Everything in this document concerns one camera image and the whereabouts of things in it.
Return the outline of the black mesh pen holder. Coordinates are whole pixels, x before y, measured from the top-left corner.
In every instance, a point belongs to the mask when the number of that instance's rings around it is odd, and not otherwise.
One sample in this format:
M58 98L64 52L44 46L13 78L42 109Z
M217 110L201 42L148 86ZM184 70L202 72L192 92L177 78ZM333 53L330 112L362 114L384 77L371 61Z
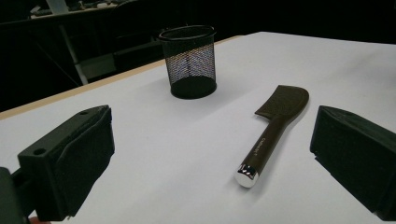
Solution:
M175 97L198 99L216 90L215 33L211 26L192 25L159 35L170 91Z

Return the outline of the wooden table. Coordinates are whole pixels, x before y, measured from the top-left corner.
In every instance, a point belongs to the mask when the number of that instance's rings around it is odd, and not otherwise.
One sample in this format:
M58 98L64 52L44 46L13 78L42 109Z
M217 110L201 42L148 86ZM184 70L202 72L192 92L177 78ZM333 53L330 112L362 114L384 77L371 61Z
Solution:
M148 126L192 125L210 122L219 112L233 108L243 94L232 92L233 77L222 77L223 86L198 100L180 100L172 96L166 77L165 61L160 60L112 77L56 94L49 98L0 113L0 133L31 128L45 132L82 110L109 105L116 124Z

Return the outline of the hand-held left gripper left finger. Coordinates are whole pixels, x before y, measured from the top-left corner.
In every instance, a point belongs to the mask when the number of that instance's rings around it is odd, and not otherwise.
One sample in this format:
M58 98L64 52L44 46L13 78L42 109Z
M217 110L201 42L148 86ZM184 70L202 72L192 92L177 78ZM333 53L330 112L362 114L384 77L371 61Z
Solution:
M21 180L45 221L76 215L115 152L111 108L78 112L18 155Z

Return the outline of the wooden desk with white legs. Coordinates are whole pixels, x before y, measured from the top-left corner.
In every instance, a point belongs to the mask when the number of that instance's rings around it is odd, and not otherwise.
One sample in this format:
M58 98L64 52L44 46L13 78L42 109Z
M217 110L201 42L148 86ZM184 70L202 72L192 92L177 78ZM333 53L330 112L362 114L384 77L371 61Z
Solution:
M116 71L107 22L120 0L42 1L31 9L30 19L55 22L83 85Z

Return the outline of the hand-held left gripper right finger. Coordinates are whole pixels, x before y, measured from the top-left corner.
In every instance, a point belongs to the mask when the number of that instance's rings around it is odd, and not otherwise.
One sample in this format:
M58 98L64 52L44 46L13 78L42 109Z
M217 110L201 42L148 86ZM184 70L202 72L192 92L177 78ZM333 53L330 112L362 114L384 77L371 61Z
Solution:
M396 221L396 133L322 105L310 151L370 212L384 221Z

